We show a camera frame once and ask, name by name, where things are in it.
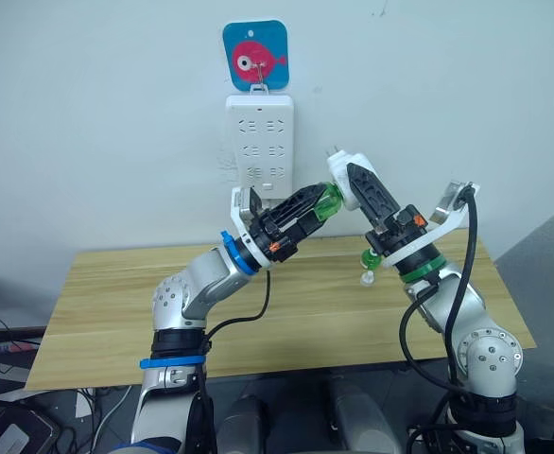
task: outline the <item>small white cap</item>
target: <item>small white cap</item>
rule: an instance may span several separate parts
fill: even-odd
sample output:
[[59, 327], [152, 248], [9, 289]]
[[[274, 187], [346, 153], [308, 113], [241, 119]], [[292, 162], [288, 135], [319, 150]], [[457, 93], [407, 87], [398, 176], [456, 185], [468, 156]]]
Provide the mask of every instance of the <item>small white cap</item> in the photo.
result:
[[374, 280], [373, 271], [367, 270], [361, 274], [361, 285], [363, 287], [371, 287]]
[[351, 184], [349, 183], [349, 174], [346, 169], [349, 163], [365, 167], [374, 174], [376, 174], [376, 171], [373, 169], [370, 160], [361, 153], [349, 154], [342, 149], [338, 153], [327, 158], [327, 165], [330, 167], [332, 177], [334, 177], [334, 183], [340, 190], [340, 194], [342, 194], [344, 206], [347, 210], [353, 211], [359, 207], [359, 202], [355, 194], [353, 194]]

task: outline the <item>blue sticker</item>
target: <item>blue sticker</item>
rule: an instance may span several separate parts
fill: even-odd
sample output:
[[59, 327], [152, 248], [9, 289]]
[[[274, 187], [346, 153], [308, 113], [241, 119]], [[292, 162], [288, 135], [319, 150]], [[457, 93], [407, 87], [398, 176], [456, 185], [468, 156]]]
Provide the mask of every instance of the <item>blue sticker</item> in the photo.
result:
[[287, 31], [279, 21], [235, 22], [222, 31], [233, 85], [242, 92], [262, 80], [270, 90], [285, 88]]

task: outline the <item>white wall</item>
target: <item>white wall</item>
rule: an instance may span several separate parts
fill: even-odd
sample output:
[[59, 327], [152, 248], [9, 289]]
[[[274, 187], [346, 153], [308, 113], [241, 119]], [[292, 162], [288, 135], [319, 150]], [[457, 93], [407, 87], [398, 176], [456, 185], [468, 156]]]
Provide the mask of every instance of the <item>white wall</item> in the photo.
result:
[[[427, 214], [451, 178], [473, 180], [494, 258], [552, 216], [554, 0], [382, 8], [0, 2], [0, 312], [45, 323], [76, 251], [217, 241], [232, 228], [231, 21], [287, 26], [297, 187], [328, 178], [334, 144], [366, 153], [392, 194]], [[321, 234], [367, 229], [341, 213]]]

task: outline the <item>electrical outlet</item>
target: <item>electrical outlet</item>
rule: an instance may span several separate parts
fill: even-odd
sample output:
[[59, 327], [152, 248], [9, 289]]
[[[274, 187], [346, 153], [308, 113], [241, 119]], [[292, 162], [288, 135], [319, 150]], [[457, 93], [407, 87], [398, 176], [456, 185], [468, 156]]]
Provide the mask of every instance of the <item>electrical outlet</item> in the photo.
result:
[[227, 124], [242, 186], [261, 199], [292, 193], [294, 102], [287, 95], [227, 97]]

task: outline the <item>robotic arm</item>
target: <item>robotic arm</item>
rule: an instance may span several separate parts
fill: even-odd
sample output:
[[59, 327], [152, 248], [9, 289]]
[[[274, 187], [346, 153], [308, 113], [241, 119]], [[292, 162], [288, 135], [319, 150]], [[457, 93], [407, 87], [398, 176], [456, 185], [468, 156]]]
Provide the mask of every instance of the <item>robotic arm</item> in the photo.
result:
[[[234, 189], [231, 216], [239, 237], [222, 232], [222, 244], [156, 288], [154, 337], [150, 358], [141, 361], [144, 379], [132, 445], [115, 452], [205, 454], [216, 449], [210, 429], [212, 409], [203, 398], [208, 312], [262, 268], [297, 252], [298, 243], [342, 204], [349, 210], [360, 208], [368, 218], [372, 229], [366, 238], [377, 254], [386, 257], [383, 264], [399, 271], [412, 302], [418, 302], [428, 288], [437, 289], [419, 309], [433, 329], [445, 333], [461, 274], [432, 241], [465, 216], [460, 194], [467, 185], [450, 186], [438, 210], [441, 227], [428, 232], [426, 220], [413, 205], [400, 210], [365, 156], [340, 151], [328, 165], [334, 183], [307, 186], [272, 209], [262, 210], [253, 189]], [[472, 402], [458, 395], [450, 399], [448, 421], [467, 428], [456, 431], [455, 442], [464, 452], [523, 453], [523, 430], [514, 417], [515, 374], [522, 351], [518, 340], [489, 317], [470, 285], [452, 340], [459, 385], [473, 397]]]

